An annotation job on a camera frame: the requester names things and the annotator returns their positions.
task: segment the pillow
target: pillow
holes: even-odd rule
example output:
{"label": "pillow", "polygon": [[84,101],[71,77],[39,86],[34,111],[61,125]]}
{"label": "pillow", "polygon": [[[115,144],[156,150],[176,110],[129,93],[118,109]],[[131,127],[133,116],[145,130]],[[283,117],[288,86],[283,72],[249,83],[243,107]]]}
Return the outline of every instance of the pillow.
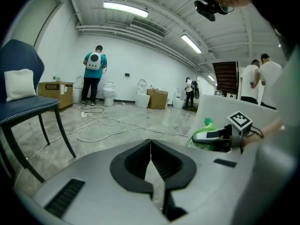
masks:
{"label": "pillow", "polygon": [[36,96],[33,85],[33,72],[29,69],[4,72],[6,101]]}

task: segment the chair leg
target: chair leg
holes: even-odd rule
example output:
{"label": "chair leg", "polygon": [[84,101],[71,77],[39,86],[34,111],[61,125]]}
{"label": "chair leg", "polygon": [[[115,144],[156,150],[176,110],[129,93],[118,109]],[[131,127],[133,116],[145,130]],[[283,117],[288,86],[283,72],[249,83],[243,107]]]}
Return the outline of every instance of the chair leg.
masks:
{"label": "chair leg", "polygon": [[28,168],[28,170],[32,173],[33,176],[35,176],[37,178],[37,180],[39,180],[40,182],[44,182],[45,180],[43,179],[43,177],[41,175],[39,175],[39,173],[33,168],[33,166],[31,166],[29,161],[26,159],[26,157],[22,153],[17,141],[15,140],[15,137],[14,137],[14,134],[13,134],[11,128],[3,126],[2,130],[3,130],[4,136],[9,144],[12,152],[14,153],[14,155],[17,158],[17,160],[19,161],[19,163],[25,169]]}
{"label": "chair leg", "polygon": [[9,159],[6,156],[5,150],[4,150],[1,142],[0,142],[0,154],[1,154],[2,160],[4,162],[4,165],[5,165],[8,173],[10,174],[11,180],[14,183],[14,181],[15,181],[15,171],[14,171],[12,165],[10,164]]}
{"label": "chair leg", "polygon": [[55,116],[56,116],[56,120],[57,120],[57,123],[58,123],[58,127],[60,128],[61,135],[62,135],[63,139],[65,140],[65,143],[66,143],[67,148],[69,149],[70,153],[75,158],[76,155],[75,155],[75,153],[74,153],[74,151],[73,151],[73,149],[71,147],[71,144],[70,144],[70,142],[69,142],[69,140],[67,138],[67,135],[65,133],[64,127],[63,127],[63,125],[61,123],[60,112],[58,110],[58,105],[55,106],[54,111],[55,111]]}
{"label": "chair leg", "polygon": [[42,119],[42,115],[41,114],[38,115],[38,119],[39,119],[39,123],[41,124],[42,130],[43,130],[43,134],[44,134],[44,137],[45,137],[45,139],[47,141],[47,144],[50,145],[50,142],[49,142],[49,139],[48,139],[45,127],[44,127],[44,123],[43,123],[43,119]]}

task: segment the white toilet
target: white toilet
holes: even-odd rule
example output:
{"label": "white toilet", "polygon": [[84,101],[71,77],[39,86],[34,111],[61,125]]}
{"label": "white toilet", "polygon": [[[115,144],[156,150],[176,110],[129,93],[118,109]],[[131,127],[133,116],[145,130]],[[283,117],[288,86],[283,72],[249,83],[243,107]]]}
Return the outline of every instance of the white toilet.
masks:
{"label": "white toilet", "polygon": [[115,85],[113,82],[108,82],[103,85],[103,96],[104,96],[104,106],[112,106],[113,98],[115,96]]}
{"label": "white toilet", "polygon": [[76,82],[73,84],[73,104],[81,102],[81,93],[83,90],[83,77],[76,77]]}
{"label": "white toilet", "polygon": [[147,108],[150,95],[147,95],[147,83],[145,80],[139,80],[135,96],[135,105],[141,108]]}
{"label": "white toilet", "polygon": [[179,88],[176,89],[173,100],[173,107],[182,109],[184,105],[184,101],[181,100],[181,92]]}

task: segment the black pants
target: black pants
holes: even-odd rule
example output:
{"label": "black pants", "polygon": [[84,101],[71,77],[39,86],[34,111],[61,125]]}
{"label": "black pants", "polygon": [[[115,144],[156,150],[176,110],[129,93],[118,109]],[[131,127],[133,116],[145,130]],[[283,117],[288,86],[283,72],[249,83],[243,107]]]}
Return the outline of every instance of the black pants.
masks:
{"label": "black pants", "polygon": [[265,103],[261,103],[261,106],[263,106],[263,107],[268,107],[268,108],[270,108],[270,109],[274,109],[274,110],[277,110],[275,107],[271,107],[271,106],[268,106],[268,105],[266,105]]}
{"label": "black pants", "polygon": [[85,77],[83,83],[83,89],[81,94],[81,100],[85,101],[90,88],[90,101],[94,103],[96,101],[97,88],[100,78]]}
{"label": "black pants", "polygon": [[187,92],[187,99],[186,99],[186,108],[188,108],[188,101],[191,99],[191,106],[194,106],[194,91]]}
{"label": "black pants", "polygon": [[257,100],[253,97],[244,97],[244,96],[242,96],[242,97],[240,97],[240,99],[242,101],[246,101],[246,102],[249,102],[249,103],[258,104]]}

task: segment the camera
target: camera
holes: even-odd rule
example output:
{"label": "camera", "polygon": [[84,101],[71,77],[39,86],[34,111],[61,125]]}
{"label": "camera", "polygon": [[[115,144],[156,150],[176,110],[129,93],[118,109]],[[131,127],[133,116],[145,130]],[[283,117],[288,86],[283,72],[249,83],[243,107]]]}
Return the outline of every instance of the camera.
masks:
{"label": "camera", "polygon": [[216,20],[216,12],[210,7],[210,5],[203,4],[200,1],[195,1],[194,6],[196,7],[197,12],[206,17],[208,20],[212,22]]}

